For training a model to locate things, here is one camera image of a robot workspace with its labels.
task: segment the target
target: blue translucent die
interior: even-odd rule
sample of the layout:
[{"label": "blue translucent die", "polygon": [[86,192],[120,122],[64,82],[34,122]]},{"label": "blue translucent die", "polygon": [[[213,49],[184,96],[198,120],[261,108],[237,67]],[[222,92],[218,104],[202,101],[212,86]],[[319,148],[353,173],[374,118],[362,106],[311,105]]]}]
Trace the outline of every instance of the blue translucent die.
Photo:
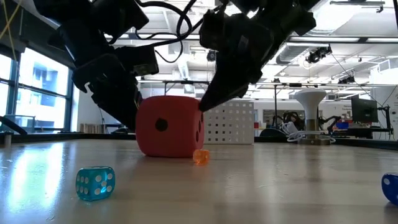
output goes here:
[{"label": "blue translucent die", "polygon": [[82,200],[101,200],[112,194],[115,183],[112,168],[85,167],[76,175],[76,192]]},{"label": "blue translucent die", "polygon": [[381,188],[386,198],[394,205],[398,205],[398,173],[384,174]]}]

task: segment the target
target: table surface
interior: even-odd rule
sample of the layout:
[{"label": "table surface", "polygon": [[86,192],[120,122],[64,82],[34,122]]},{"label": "table surface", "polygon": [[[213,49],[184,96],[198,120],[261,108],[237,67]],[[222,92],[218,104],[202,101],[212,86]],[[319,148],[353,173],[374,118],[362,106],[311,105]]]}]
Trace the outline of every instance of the table surface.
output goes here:
[{"label": "table surface", "polygon": [[[135,141],[0,149],[0,223],[397,223],[381,191],[398,152],[344,146],[205,146],[211,161],[145,157]],[[110,198],[85,202],[75,176],[111,166]]]}]

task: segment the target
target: ceiling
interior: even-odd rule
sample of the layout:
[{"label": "ceiling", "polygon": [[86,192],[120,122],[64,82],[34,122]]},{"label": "ceiling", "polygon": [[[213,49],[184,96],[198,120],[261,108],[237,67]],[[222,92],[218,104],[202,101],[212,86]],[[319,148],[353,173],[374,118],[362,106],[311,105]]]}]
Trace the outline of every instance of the ceiling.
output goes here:
[{"label": "ceiling", "polygon": [[[22,6],[29,12],[35,14],[43,21],[56,27],[55,24],[37,14],[33,1],[23,1]],[[181,9],[185,7],[189,0],[168,0]],[[188,13],[192,24],[199,21],[208,9],[215,6],[214,0],[198,0]],[[329,0],[322,0],[319,5],[314,7],[313,12],[317,19],[317,27],[309,32],[306,37],[398,37],[398,29],[392,0],[385,0],[384,10],[381,13],[376,11],[379,6],[335,6],[330,5]],[[159,7],[147,7],[143,11],[150,19],[150,22],[139,31],[140,34],[153,34],[156,32],[175,32],[179,16],[169,10]],[[182,76],[182,67],[188,68],[189,78],[192,80],[211,80],[215,72],[215,63],[207,62],[207,49],[200,47],[198,43],[198,30],[191,35],[193,40],[184,42],[184,55],[176,63],[166,63],[157,57],[160,73],[158,75],[146,76],[146,79],[165,80],[178,79]],[[115,47],[124,45],[146,45],[159,40],[136,40],[120,38]],[[366,83],[369,80],[369,68],[383,62],[391,57],[398,57],[398,44],[366,44],[366,43],[344,43],[331,42],[333,58],[331,55],[324,58],[318,64],[308,68],[304,58],[308,52],[314,49],[306,47],[301,54],[297,55],[289,64],[276,64],[273,58],[268,65],[263,68],[261,82],[270,82],[275,77],[283,82],[334,82],[331,77],[341,77],[345,70],[354,71],[358,83]],[[157,50],[167,59],[173,60],[179,51],[179,45],[168,45],[157,47]]]}]

